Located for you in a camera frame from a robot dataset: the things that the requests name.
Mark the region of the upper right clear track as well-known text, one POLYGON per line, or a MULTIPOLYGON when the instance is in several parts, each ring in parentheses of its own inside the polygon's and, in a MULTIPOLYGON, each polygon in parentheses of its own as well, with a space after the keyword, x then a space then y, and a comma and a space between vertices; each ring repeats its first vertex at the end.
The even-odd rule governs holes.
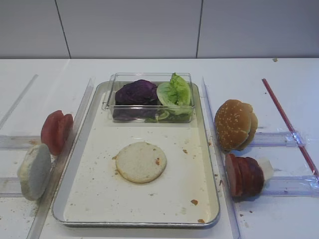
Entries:
POLYGON ((258 132, 249 147, 298 147, 305 145, 306 141, 296 131, 258 132))

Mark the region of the bun behind sesame top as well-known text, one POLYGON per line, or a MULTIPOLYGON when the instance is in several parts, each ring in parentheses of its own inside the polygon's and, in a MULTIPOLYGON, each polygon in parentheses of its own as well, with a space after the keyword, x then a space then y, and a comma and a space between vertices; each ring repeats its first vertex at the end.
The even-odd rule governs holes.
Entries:
POLYGON ((236 150, 240 150, 240 151, 245 149, 251 143, 251 141, 253 140, 254 135, 256 133, 257 127, 258 127, 258 119, 257 119, 255 113, 253 112, 252 106, 250 104, 247 104, 247 103, 243 103, 243 105, 250 113, 251 128, 250 128, 250 131, 248 133, 247 139, 240 146, 238 146, 236 148, 236 150))

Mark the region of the white pusher block right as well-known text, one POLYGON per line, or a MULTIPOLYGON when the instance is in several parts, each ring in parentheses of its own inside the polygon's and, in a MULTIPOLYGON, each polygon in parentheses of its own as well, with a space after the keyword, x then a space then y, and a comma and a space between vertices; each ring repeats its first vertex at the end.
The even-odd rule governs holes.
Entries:
POLYGON ((274 175, 274 169, 270 163, 270 161, 265 158, 259 158, 258 159, 258 164, 261 167, 263 174, 264 174, 264 181, 268 181, 269 179, 271 179, 274 175))

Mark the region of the tomato slice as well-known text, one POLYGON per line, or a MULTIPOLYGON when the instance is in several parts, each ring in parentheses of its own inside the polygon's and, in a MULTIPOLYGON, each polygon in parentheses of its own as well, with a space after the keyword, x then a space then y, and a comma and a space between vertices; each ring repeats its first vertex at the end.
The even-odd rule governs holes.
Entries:
POLYGON ((57 110, 49 114, 42 126, 41 143, 47 145, 50 153, 57 156, 61 152, 60 146, 57 143, 58 123, 63 119, 64 114, 61 110, 57 110))
POLYGON ((58 130, 56 136, 57 155, 61 153, 72 126, 73 116, 71 114, 64 115, 62 119, 58 121, 58 130))

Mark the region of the front tomato slice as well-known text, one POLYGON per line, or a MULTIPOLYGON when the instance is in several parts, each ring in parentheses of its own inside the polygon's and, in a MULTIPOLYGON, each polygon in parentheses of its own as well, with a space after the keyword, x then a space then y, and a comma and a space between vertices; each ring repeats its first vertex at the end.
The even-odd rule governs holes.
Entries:
POLYGON ((42 126, 41 143, 47 145, 50 153, 57 156, 61 152, 60 146, 57 143, 58 123, 63 119, 64 114, 61 110, 57 110, 49 114, 42 126))

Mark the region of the clear plastic container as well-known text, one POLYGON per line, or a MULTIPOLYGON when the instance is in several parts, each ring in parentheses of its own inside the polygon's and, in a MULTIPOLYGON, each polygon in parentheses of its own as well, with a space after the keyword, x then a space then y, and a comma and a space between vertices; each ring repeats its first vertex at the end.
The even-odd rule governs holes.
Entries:
POLYGON ((114 122, 190 122, 193 88, 189 73, 116 73, 102 108, 114 122))

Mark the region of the upper left clear track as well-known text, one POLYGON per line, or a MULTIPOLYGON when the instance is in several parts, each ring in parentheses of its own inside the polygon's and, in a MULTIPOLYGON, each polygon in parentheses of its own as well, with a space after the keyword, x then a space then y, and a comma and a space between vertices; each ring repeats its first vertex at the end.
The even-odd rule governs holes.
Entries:
POLYGON ((16 136, 16 135, 1 135, 0 149, 1 150, 27 150, 30 147, 41 144, 40 136, 16 136))

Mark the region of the green lettuce leaf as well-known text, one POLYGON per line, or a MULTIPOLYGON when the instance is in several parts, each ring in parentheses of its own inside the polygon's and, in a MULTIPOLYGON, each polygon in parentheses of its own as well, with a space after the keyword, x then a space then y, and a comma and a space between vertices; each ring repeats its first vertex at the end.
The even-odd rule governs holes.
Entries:
POLYGON ((157 97, 164 106, 189 106, 191 89, 183 77, 173 73, 169 82, 158 85, 157 97))

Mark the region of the purple cabbage leaves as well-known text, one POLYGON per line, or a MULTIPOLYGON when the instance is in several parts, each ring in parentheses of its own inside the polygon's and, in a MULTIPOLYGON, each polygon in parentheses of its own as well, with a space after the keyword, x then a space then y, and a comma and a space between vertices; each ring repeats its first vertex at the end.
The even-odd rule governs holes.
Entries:
MULTIPOLYGON (((126 84, 116 92, 115 103, 117 106, 157 106, 157 86, 143 79, 126 84)), ((113 119, 116 121, 145 119, 150 112, 149 107, 144 109, 116 108, 113 111, 113 119)))

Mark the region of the red plastic strip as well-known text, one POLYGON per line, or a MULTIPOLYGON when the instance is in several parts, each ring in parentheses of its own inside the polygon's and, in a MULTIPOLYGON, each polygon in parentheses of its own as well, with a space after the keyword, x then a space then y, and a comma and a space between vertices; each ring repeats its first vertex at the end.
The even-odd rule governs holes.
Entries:
MULTIPOLYGON (((283 110, 281 104, 279 103, 277 97, 275 96, 273 90, 271 89, 269 83, 267 82, 267 80, 265 78, 262 79, 262 82, 263 82, 266 90, 268 91, 273 103, 275 104, 278 112, 280 113, 283 121, 285 122, 288 130, 291 132, 291 134, 293 134, 295 132, 295 129, 294 129, 293 125, 291 124, 289 118, 287 117, 285 111, 283 110)), ((313 160, 311 159, 311 156, 307 152, 306 147, 301 144, 301 141, 299 139, 297 139, 297 137, 294 137, 294 139, 295 139, 295 141, 296 141, 296 143, 298 145, 298 148, 299 148, 300 152, 302 153, 303 157, 305 158, 305 160, 306 160, 311 172, 313 173, 313 175, 318 177, 319 176, 319 171, 318 171, 316 165, 314 164, 313 160)))

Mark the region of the lower right clear track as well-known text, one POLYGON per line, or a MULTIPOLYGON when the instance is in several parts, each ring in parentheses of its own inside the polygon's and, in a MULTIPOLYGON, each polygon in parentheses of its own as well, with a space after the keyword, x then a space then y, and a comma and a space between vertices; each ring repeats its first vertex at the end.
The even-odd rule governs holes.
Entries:
POLYGON ((319 178, 313 175, 272 177, 261 192, 272 197, 319 197, 319 178))

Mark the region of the metal baking tray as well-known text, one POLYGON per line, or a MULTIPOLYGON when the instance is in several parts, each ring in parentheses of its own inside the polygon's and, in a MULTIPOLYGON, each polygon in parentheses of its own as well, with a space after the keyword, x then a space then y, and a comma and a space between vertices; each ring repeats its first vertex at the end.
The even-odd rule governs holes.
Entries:
POLYGON ((198 87, 190 123, 115 123, 102 109, 111 82, 94 94, 73 154, 63 175, 52 213, 62 224, 80 227, 204 228, 219 219, 198 87), (116 169, 125 146, 144 141, 167 158, 154 181, 136 184, 116 169))

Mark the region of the clear rail of tray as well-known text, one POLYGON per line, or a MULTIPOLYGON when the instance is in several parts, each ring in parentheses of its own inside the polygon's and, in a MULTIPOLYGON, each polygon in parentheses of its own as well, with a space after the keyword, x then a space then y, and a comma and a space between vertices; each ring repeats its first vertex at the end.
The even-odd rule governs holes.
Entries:
POLYGON ((59 185, 61 175, 65 169, 66 163, 68 162, 69 156, 73 152, 74 144, 77 139, 77 135, 80 130, 84 115, 86 113, 87 106, 90 102, 93 90, 94 79, 90 78, 85 89, 84 95, 82 97, 81 103, 79 105, 78 111, 76 113, 76 116, 74 117, 73 127, 70 130, 68 139, 64 145, 61 154, 53 162, 53 167, 50 173, 48 186, 46 187, 46 190, 40 200, 37 213, 27 235, 28 239, 38 239, 40 237, 46 217, 50 210, 52 201, 54 199, 56 189, 59 185))
POLYGON ((218 170, 219 170, 219 177, 221 180, 221 182, 219 182, 218 185, 225 199, 229 222, 230 222, 231 231, 232 231, 232 238, 241 239, 242 235, 240 232, 240 227, 238 226, 238 222, 237 222, 236 210, 234 208, 234 202, 230 196, 227 174, 226 174, 226 170, 224 169, 224 156, 222 155, 221 149, 218 145, 213 113, 211 110, 208 90, 204 81, 204 77, 202 77, 202 80, 201 80, 201 88, 202 88, 202 94, 204 98, 205 110, 206 110, 208 123, 209 123, 209 130, 212 136, 212 142, 213 142, 212 144, 213 144, 215 155, 216 155, 216 161, 217 161, 218 170))

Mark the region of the bottom bun slice on tray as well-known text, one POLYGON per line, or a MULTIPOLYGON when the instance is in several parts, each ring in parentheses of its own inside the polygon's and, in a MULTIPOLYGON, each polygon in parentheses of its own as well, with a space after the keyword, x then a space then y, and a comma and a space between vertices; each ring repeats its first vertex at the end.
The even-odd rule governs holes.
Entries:
POLYGON ((147 142, 135 142, 119 151, 115 157, 120 175, 133 183, 148 183, 165 170, 167 158, 164 151, 147 142))

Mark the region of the clear track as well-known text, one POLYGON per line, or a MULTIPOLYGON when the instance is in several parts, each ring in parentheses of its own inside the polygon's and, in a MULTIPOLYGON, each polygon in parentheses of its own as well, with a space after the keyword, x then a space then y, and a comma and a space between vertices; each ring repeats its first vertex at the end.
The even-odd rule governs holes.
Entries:
POLYGON ((313 175, 272 177, 261 192, 272 197, 319 197, 319 178, 313 175))
POLYGON ((0 178, 0 197, 12 198, 23 197, 20 181, 17 177, 1 177, 0 178))
POLYGON ((30 147, 41 144, 40 136, 16 136, 16 135, 1 135, 0 149, 1 150, 27 150, 30 147))
POLYGON ((306 141, 296 131, 258 132, 249 147, 298 147, 305 145, 306 141))

